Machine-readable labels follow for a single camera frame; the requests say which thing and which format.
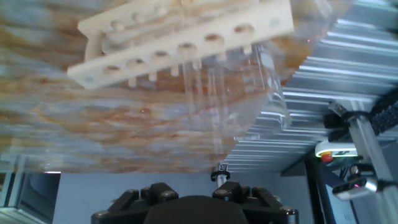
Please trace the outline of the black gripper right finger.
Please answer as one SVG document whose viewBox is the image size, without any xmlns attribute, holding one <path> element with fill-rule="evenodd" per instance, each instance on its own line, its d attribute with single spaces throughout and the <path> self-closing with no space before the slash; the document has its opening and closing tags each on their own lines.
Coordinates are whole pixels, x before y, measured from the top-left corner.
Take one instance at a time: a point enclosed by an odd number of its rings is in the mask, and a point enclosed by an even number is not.
<svg viewBox="0 0 398 224">
<path fill-rule="evenodd" d="M 225 182 L 212 197 L 237 205 L 248 223 L 299 224 L 298 210 L 283 206 L 264 187 L 250 188 L 239 182 Z"/>
</svg>

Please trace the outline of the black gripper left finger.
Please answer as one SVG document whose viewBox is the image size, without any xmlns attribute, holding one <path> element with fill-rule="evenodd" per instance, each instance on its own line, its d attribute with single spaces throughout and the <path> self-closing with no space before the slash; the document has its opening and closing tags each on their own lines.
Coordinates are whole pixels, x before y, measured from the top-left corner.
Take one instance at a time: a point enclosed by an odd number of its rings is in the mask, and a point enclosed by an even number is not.
<svg viewBox="0 0 398 224">
<path fill-rule="evenodd" d="M 163 182 L 140 190 L 129 189 L 107 210 L 92 214 L 91 224 L 143 224 L 153 206 L 178 198 L 178 193 Z"/>
</svg>

